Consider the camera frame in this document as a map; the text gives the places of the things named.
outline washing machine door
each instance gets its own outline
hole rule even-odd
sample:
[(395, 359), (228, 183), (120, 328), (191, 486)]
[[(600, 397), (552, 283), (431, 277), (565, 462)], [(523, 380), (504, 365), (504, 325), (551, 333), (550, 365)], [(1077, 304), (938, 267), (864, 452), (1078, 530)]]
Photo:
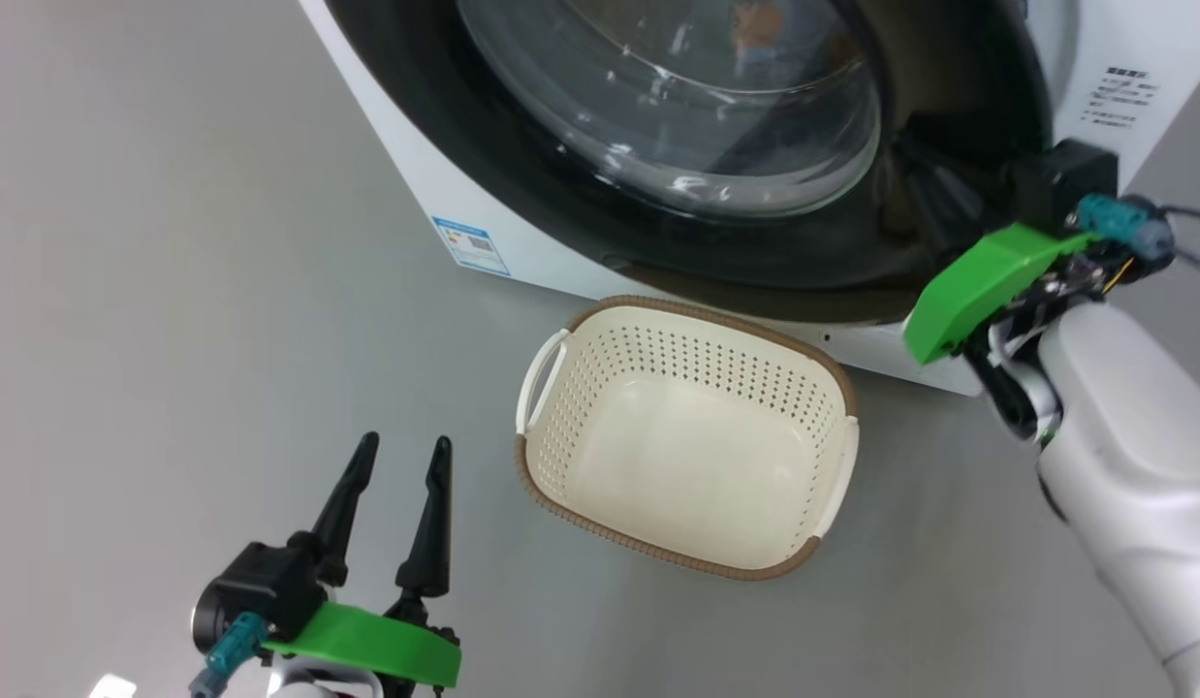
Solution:
[(943, 191), (1000, 199), (1003, 164), (1051, 144), (1009, 0), (330, 8), (410, 121), (512, 211), (628, 277), (733, 312), (904, 315), (978, 233), (930, 225), (914, 182), (932, 164), (902, 145), (962, 173)]

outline basket handle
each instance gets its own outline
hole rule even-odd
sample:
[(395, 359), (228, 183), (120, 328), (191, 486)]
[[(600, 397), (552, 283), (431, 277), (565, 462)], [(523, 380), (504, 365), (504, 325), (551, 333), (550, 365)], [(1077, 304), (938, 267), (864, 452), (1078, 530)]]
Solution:
[(850, 479), (854, 474), (854, 461), (858, 458), (858, 419), (853, 415), (845, 416), (844, 429), (845, 433), (835, 434), (835, 438), (842, 440), (840, 443), (840, 468), (836, 471), (836, 482), (834, 483), (834, 489), (832, 489), (829, 501), (824, 504), (820, 523), (816, 524), (816, 530), (812, 534), (821, 536), (821, 538), (829, 532), (829, 528), (834, 524), (836, 512), (840, 511), (840, 504), (845, 499), (845, 491), (850, 489)]
[[(527, 367), (527, 375), (523, 378), (523, 386), (518, 392), (518, 414), (515, 415), (515, 433), (518, 433), (520, 437), (526, 437), (527, 429), (535, 426), (539, 411), (544, 408), (544, 401), (547, 399), (547, 393), (552, 390), (552, 384), (557, 380), (557, 369), (562, 366), (562, 359), (565, 357), (565, 350), (562, 348), (562, 344), (565, 343), (569, 336), (569, 330), (558, 331), (557, 335), (550, 336), (547, 342), (539, 348), (539, 353), (535, 354), (530, 366)], [(544, 383), (544, 389), (539, 392), (538, 401), (535, 401), (535, 408), (528, 415), (527, 408), (530, 405), (530, 392), (535, 390), (535, 384), (539, 383), (539, 377), (544, 373), (544, 367), (547, 366), (547, 361), (554, 354), (556, 361), (552, 362), (552, 375), (547, 377), (547, 383)]]

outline laundry basket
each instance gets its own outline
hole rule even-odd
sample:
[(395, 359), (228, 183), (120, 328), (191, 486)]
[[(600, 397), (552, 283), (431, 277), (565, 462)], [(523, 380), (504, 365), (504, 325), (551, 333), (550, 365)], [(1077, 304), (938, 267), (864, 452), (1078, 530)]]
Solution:
[(769, 579), (811, 555), (858, 447), (853, 390), (827, 355), (636, 296), (601, 301), (544, 344), (516, 429), (518, 471), (544, 507), (733, 579)]

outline blue connector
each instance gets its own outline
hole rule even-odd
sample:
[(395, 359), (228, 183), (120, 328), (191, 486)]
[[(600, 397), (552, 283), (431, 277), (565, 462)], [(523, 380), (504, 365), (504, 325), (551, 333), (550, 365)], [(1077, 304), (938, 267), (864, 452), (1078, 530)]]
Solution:
[(1168, 221), (1104, 194), (1087, 194), (1078, 203), (1078, 229), (1123, 243), (1141, 260), (1148, 261), (1171, 255), (1177, 243)]
[(220, 698), (238, 667), (254, 657), (268, 639), (269, 631), (259, 615), (250, 610), (238, 615), (204, 658), (204, 670), (191, 681), (191, 698)]

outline gray floor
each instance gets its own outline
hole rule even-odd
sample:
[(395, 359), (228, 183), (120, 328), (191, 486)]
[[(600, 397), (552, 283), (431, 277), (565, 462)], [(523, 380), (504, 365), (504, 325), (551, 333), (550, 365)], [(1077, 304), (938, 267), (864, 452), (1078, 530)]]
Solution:
[[(1200, 204), (1192, 167), (1180, 130), (1144, 189)], [(1127, 299), (1200, 377), (1200, 281)], [(203, 584), (372, 428), (342, 598), (391, 601), (454, 437), (460, 696), (1168, 693), (983, 402), (857, 375), (847, 503), (774, 582), (535, 507), (515, 393), (586, 305), (454, 266), (294, 4), (1, 2), (0, 696), (182, 694)]]

